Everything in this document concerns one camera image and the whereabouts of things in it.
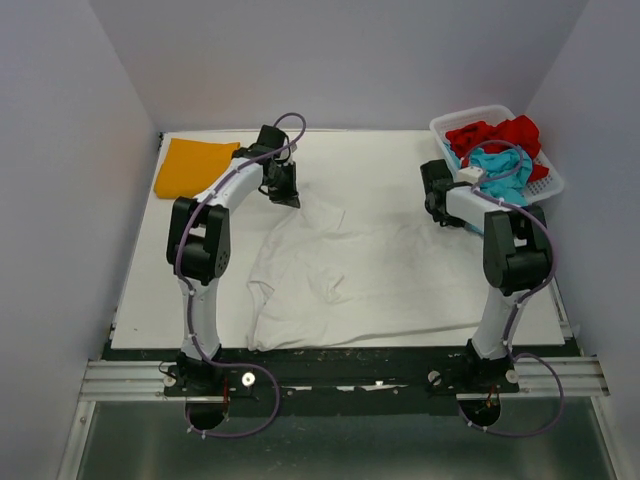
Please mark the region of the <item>white t-shirt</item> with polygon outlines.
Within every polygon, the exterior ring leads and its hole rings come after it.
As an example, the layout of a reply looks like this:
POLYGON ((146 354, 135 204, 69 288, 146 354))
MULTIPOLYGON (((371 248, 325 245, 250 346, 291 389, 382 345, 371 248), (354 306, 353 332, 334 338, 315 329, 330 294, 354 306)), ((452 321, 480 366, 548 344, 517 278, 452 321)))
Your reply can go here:
POLYGON ((266 236, 248 278, 252 350, 464 343, 488 291, 478 236, 425 220, 352 225, 319 199, 266 236))

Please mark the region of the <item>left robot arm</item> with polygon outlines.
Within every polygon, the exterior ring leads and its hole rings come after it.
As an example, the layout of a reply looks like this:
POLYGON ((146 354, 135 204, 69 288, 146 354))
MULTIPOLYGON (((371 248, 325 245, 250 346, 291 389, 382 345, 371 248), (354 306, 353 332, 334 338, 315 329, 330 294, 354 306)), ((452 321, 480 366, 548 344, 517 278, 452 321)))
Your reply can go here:
POLYGON ((166 259, 182 294, 184 336, 169 375, 183 388, 209 395, 221 385, 216 302, 231 259, 231 215, 255 191, 275 205, 301 207, 295 148, 276 124, 264 125, 253 144, 233 151, 230 165, 210 186, 173 203, 166 259))

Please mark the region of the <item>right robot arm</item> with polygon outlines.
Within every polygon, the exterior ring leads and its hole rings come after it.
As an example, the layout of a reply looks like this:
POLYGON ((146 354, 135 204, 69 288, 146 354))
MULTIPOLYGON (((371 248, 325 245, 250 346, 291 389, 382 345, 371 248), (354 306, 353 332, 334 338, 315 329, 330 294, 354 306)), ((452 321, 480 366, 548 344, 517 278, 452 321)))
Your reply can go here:
POLYGON ((482 267, 489 293, 480 324, 455 358, 433 367, 434 389, 477 393, 513 383, 512 342, 529 298, 551 281, 554 253, 544 212, 485 195, 454 179, 443 159, 420 166, 425 209, 442 227, 473 226, 482 233, 482 267))

